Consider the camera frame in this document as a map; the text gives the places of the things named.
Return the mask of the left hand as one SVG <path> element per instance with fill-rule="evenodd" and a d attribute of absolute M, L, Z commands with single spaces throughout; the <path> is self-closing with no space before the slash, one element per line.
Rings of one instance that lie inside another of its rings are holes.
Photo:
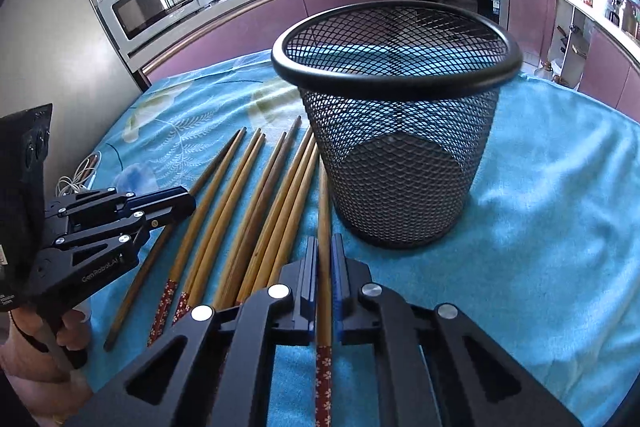
<path fill-rule="evenodd" d="M 84 377 L 58 366 L 38 338 L 43 319 L 29 307 L 9 312 L 9 335 L 1 345 L 1 424 L 58 426 L 91 398 Z"/>

